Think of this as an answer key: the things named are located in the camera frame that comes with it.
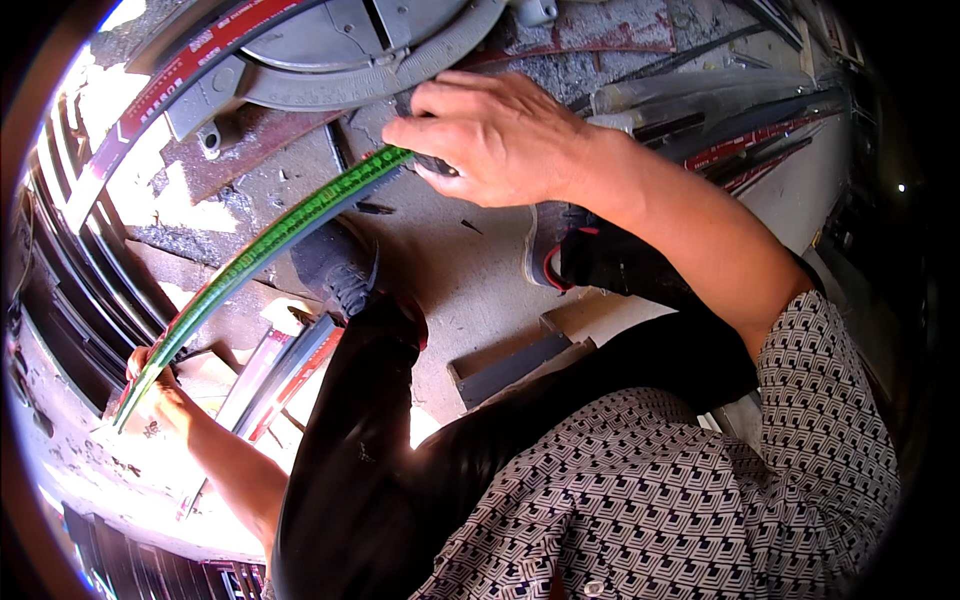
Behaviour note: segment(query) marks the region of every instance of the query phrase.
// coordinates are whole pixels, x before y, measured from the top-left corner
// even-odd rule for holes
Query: black pants
[[[697,414],[755,389],[739,336],[662,255],[618,228],[564,240],[572,283],[637,294],[679,312],[409,445],[418,333],[390,297],[350,320],[290,476],[272,560],[277,597],[406,598],[430,575],[493,476],[600,396],[664,389]]]

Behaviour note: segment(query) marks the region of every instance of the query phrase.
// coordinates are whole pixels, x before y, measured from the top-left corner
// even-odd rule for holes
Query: concrete floor
[[[736,6],[714,0],[670,0],[667,6],[679,51],[753,22]],[[149,15],[156,18],[160,12]],[[128,27],[123,31],[139,29]],[[723,68],[731,49],[778,68],[796,70],[800,66],[798,54],[782,40],[772,33],[761,33],[707,53],[681,70]],[[100,35],[94,56],[98,64],[109,67],[123,60],[129,50],[124,44],[111,44],[110,36]],[[562,102],[569,102],[663,56],[604,53],[599,57],[599,71],[592,53],[514,60],[505,66],[528,73]],[[90,80],[82,109],[95,106],[98,94],[103,98],[113,96],[111,106],[122,108],[126,103],[122,101],[123,93],[117,90],[123,77],[116,73],[117,67],[111,67],[109,73],[96,72],[97,68],[100,67],[90,67],[91,73],[99,75]],[[124,81],[135,93],[137,83]],[[96,121],[92,110],[88,126]],[[379,143],[383,124],[395,113],[393,106],[384,101],[342,119],[340,128],[350,154],[360,156],[372,150]],[[107,110],[101,111],[99,118],[106,127],[113,116]],[[777,167],[743,198],[794,252],[803,253],[836,198],[832,189],[843,173],[845,131],[840,124],[824,130],[813,144]],[[178,196],[177,169],[189,165],[164,166],[159,158],[159,150],[169,139],[169,131],[165,132],[162,125],[152,128],[152,135],[138,143],[128,158],[130,164],[125,163],[124,170],[114,177],[109,191],[133,239],[176,254],[179,260],[193,261],[197,273],[208,273],[207,268],[221,266],[286,208],[335,175],[324,132],[317,129],[238,177],[232,185],[235,194],[221,194],[191,204]],[[152,184],[160,172],[157,169],[165,178],[165,187],[159,193]],[[403,281],[426,314],[430,339],[414,369],[413,395],[418,406],[439,424],[464,412],[446,365],[456,361],[461,375],[469,374],[529,344],[540,336],[541,314],[549,313],[551,320],[574,341],[590,337],[602,345],[630,325],[668,311],[640,298],[625,299],[580,289],[562,296],[528,283],[521,271],[523,239],[531,223],[528,208],[483,209],[447,199],[412,172],[403,173],[370,202],[390,206],[396,212],[372,216],[351,211],[346,216],[379,241],[385,273]],[[479,232],[462,225],[463,221]],[[262,298],[253,295],[244,306],[221,309],[206,329],[205,340],[215,339],[219,330],[219,335],[242,356],[266,331],[266,322],[255,317],[262,308],[260,303],[276,295],[309,297],[286,255],[257,279],[266,284],[266,290],[260,290]],[[184,283],[181,289],[193,291],[187,288],[194,283]],[[31,360],[47,370],[38,370],[39,377],[53,373],[55,367],[38,348],[32,353]],[[46,465],[38,467],[43,477],[41,485],[54,497],[68,500],[82,513],[95,511],[128,535],[184,556],[255,559],[259,552],[255,541],[245,535],[215,495],[204,498],[202,516],[191,517],[185,526],[178,526],[172,519],[177,492],[175,475],[160,469],[151,472],[144,466],[138,466],[141,472],[133,474],[126,466],[134,460],[121,454],[121,446],[107,442],[98,447],[101,442],[93,441],[90,432],[100,423],[88,416],[76,398],[69,397],[69,390],[38,389],[36,393],[46,396],[46,410],[58,426],[61,420],[66,423],[59,429],[62,436],[58,434],[51,441],[38,435],[26,413],[21,416],[22,428],[31,431],[30,448]],[[309,401],[300,400],[291,412],[294,410],[305,420],[302,416],[309,412]],[[289,439],[296,438],[295,433],[288,434]],[[162,454],[166,446],[161,444],[153,444],[148,451]],[[279,448],[267,448],[269,442],[264,444],[265,452],[289,467],[295,444],[279,444]]]

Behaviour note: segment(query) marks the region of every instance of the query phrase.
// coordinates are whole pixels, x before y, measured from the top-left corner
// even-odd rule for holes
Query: shirt sleeve
[[[897,459],[863,366],[836,307],[800,294],[760,350],[763,459],[781,497],[816,514],[835,575],[855,572],[900,492]]]

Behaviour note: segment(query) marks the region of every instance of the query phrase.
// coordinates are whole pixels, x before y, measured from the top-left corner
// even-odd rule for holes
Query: shoe
[[[373,250],[346,219],[334,219],[290,249],[297,276],[324,310],[344,323],[376,299],[389,294],[404,316],[417,326],[420,350],[426,349],[426,318],[417,301],[396,286],[384,290],[379,280],[380,247]]]
[[[596,233],[597,216],[576,204],[547,201],[530,206],[533,224],[524,240],[523,274],[535,285],[562,292],[573,287],[560,277],[560,243],[573,230]]]

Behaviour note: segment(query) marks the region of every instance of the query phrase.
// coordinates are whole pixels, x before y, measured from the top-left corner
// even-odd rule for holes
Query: forearm
[[[618,132],[598,132],[595,169],[571,192],[663,253],[743,338],[751,358],[783,307],[811,289],[789,252],[746,207]]]
[[[263,544],[270,560],[288,476],[271,459],[233,435],[180,390],[158,404],[190,454],[241,523]]]

